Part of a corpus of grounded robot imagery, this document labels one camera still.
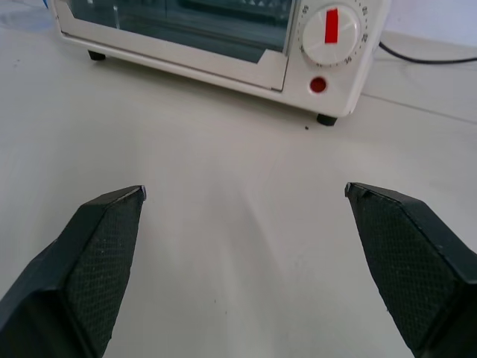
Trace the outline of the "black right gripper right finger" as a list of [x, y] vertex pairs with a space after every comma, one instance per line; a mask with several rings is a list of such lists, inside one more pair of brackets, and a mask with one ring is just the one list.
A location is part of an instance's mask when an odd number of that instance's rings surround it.
[[348, 183], [370, 274], [414, 357], [476, 356], [476, 253], [423, 201]]

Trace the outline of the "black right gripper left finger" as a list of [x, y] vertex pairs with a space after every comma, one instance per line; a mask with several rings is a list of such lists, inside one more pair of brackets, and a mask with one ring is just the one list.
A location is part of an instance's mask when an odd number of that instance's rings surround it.
[[1, 299], [2, 357], [102, 357], [130, 278], [144, 186], [82, 204]]

